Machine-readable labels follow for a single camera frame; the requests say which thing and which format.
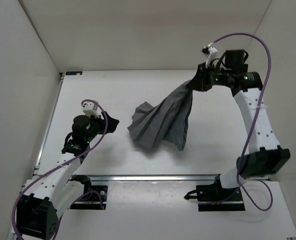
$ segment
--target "white tabletop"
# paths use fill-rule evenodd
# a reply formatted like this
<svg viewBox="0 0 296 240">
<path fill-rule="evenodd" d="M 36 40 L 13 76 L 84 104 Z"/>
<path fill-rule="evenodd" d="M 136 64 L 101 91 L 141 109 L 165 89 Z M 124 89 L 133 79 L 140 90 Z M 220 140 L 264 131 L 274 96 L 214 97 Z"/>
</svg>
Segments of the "white tabletop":
<svg viewBox="0 0 296 240">
<path fill-rule="evenodd" d="M 218 174 L 229 170 L 240 156 L 246 130 L 230 89 L 215 86 L 194 92 L 184 151 L 163 143 L 152 154 L 143 153 L 129 137 L 127 126 L 135 108 L 144 101 L 159 104 L 195 70 L 84 71 L 64 78 L 45 145 L 39 174 L 57 162 L 73 118 L 82 115 L 81 101 L 97 100 L 120 120 L 79 168 L 85 175 Z"/>
<path fill-rule="evenodd" d="M 197 201 L 183 196 L 194 181 L 109 182 L 106 210 L 68 210 L 57 240 L 286 240 L 296 238 L 279 182 L 267 182 L 274 202 L 261 212 L 245 194 L 246 211 L 198 212 Z M 269 205 L 260 182 L 246 188 L 257 204 Z M 34 238 L 24 236 L 25 240 Z"/>
</svg>

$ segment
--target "purple cable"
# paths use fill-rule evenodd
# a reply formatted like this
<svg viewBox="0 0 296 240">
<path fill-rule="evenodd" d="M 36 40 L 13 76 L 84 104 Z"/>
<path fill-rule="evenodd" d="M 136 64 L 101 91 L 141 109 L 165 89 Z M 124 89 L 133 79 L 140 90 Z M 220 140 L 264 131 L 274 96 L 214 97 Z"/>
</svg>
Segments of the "purple cable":
<svg viewBox="0 0 296 240">
<path fill-rule="evenodd" d="M 13 226 L 13 230 L 14 230 L 15 234 L 16 234 L 17 237 L 18 237 L 18 240 L 24 240 L 24 239 L 22 238 L 22 236 L 21 236 L 19 230 L 18 230 L 17 225 L 16 225 L 16 209 L 17 209 L 18 203 L 19 203 L 21 197 L 24 195 L 24 193 L 25 193 L 29 188 L 31 188 L 34 184 L 36 184 L 38 181 L 40 181 L 41 179 L 43 179 L 43 178 L 45 178 L 46 176 L 52 174 L 52 173 L 55 172 L 56 170 L 60 169 L 62 166 L 68 165 L 69 163 L 71 163 L 71 162 L 73 162 L 73 161 L 79 159 L 79 158 L 82 157 L 83 155 L 86 155 L 86 154 L 88 154 L 90 151 L 92 151 L 93 149 L 95 149 L 95 148 L 99 145 L 99 143 L 102 141 L 102 139 L 104 138 L 104 136 L 105 136 L 106 133 L 107 133 L 107 130 L 108 130 L 108 116 L 107 116 L 106 112 L 104 111 L 104 109 L 103 109 L 103 108 L 102 108 L 97 102 L 95 102 L 95 101 L 93 101 L 93 100 L 86 99 L 86 100 L 83 100 L 83 101 L 81 102 L 81 104 L 83 104 L 84 102 L 91 102 L 91 103 L 97 105 L 97 106 L 99 107 L 99 109 L 102 111 L 103 117 L 104 117 L 104 119 L 105 119 L 105 121 L 106 121 L 106 126 L 105 126 L 105 128 L 104 128 L 103 134 L 102 134 L 102 136 L 100 137 L 100 139 L 97 141 L 97 143 L 96 143 L 92 148 L 90 148 L 90 149 L 86 150 L 84 153 L 82 153 L 82 154 L 80 154 L 80 155 L 78 155 L 78 156 L 75 156 L 74 158 L 72 158 L 72 159 L 66 161 L 65 163 L 61 164 L 60 166 L 57 166 L 57 167 L 55 167 L 54 169 L 52 169 L 52 170 L 46 172 L 45 174 L 41 175 L 39 178 L 37 178 L 36 180 L 34 180 L 34 181 L 33 181 L 30 185 L 28 185 L 25 189 L 23 189 L 23 191 L 19 194 L 17 200 L 15 201 L 14 206 L 13 206 L 13 209 L 12 209 L 12 226 Z"/>
<path fill-rule="evenodd" d="M 265 90 L 265 88 L 266 88 L 266 86 L 267 86 L 267 83 L 268 83 L 268 79 L 269 79 L 269 75 L 270 75 L 270 71 L 271 71 L 271 55 L 270 55 L 270 51 L 269 51 L 269 49 L 268 49 L 268 46 L 264 43 L 264 41 L 263 41 L 262 39 L 260 39 L 259 37 L 255 36 L 255 35 L 253 35 L 253 34 L 246 33 L 246 32 L 236 32 L 236 33 L 227 34 L 227 35 L 224 35 L 224 36 L 218 38 L 218 39 L 215 40 L 213 43 L 215 44 L 215 43 L 219 42 L 219 41 L 222 40 L 222 39 L 225 39 L 225 38 L 227 38 L 227 37 L 231 37 L 231 36 L 236 36 L 236 35 L 248 36 L 248 37 L 251 37 L 251 38 L 254 38 L 254 39 L 258 40 L 258 41 L 263 45 L 263 47 L 264 47 L 264 49 L 265 49 L 265 51 L 266 51 L 266 53 L 267 53 L 267 57 L 268 57 L 268 70 L 267 70 L 267 74 L 266 74 L 266 77 L 265 77 L 265 79 L 264 79 L 263 86 L 262 86 L 262 89 L 261 89 L 261 93 L 260 93 L 259 98 L 258 98 L 258 105 L 257 105 L 256 112 L 255 112 L 255 114 L 254 114 L 254 118 L 253 118 L 253 121 L 252 121 L 252 124 L 251 124 L 250 130 L 249 130 L 248 136 L 247 136 L 247 140 L 246 140 L 246 142 L 245 142 L 245 144 L 244 144 L 244 146 L 243 146 L 243 150 L 242 150 L 242 153 L 241 153 L 240 161 L 239 161 L 238 166 L 237 166 L 237 176 L 236 176 L 236 178 L 237 178 L 237 183 L 239 184 L 239 187 L 242 187 L 242 189 L 244 190 L 244 192 L 246 193 L 246 195 L 248 196 L 248 198 L 250 199 L 250 201 L 253 203 L 253 205 L 254 205 L 256 208 L 258 208 L 259 210 L 261 210 L 261 211 L 268 211 L 269 209 L 271 209 L 271 207 L 272 207 L 272 203 L 273 203 L 273 196 L 272 196 L 272 192 L 271 192 L 271 189 L 269 188 L 269 186 L 268 186 L 266 183 L 264 183 L 263 181 L 259 180 L 259 182 L 263 183 L 263 184 L 267 187 L 267 189 L 268 189 L 268 191 L 269 191 L 269 194 L 270 194 L 270 199 L 271 199 L 271 200 L 270 200 L 270 205 L 269 205 L 269 207 L 267 207 L 266 209 L 262 209 L 262 208 L 260 208 L 260 207 L 254 202 L 254 200 L 252 199 L 252 197 L 250 196 L 250 194 L 247 192 L 247 190 L 245 189 L 245 187 L 242 186 L 242 183 L 239 181 L 239 174 L 240 174 L 241 162 L 242 162 L 242 160 L 243 160 L 243 158 L 244 158 L 245 152 L 246 152 L 247 147 L 248 147 L 248 145 L 249 145 L 250 138 L 251 138 L 251 135 L 252 135 L 252 133 L 253 133 L 254 126 L 255 126 L 255 123 L 256 123 L 257 118 L 258 118 L 258 115 L 259 115 L 260 104 L 261 104 L 261 101 L 262 101 L 263 93 L 264 93 L 264 90 Z"/>
<path fill-rule="evenodd" d="M 89 192 L 86 192 L 85 194 L 83 194 L 82 196 L 80 196 L 78 199 L 76 199 L 73 202 L 73 204 L 76 203 L 77 201 L 81 200 L 82 198 L 84 198 L 86 195 L 89 195 L 89 194 L 96 194 L 96 195 L 98 195 L 99 200 L 100 200 L 100 207 L 101 207 L 101 209 L 103 209 L 102 198 L 101 198 L 100 194 L 97 191 L 89 191 Z M 58 227 L 57 227 L 56 233 L 54 234 L 52 240 L 56 240 L 56 238 L 57 238 L 57 235 L 58 235 L 58 232 L 59 232 L 59 228 L 60 228 L 60 224 L 61 224 L 61 220 L 62 220 L 62 216 L 59 219 Z"/>
</svg>

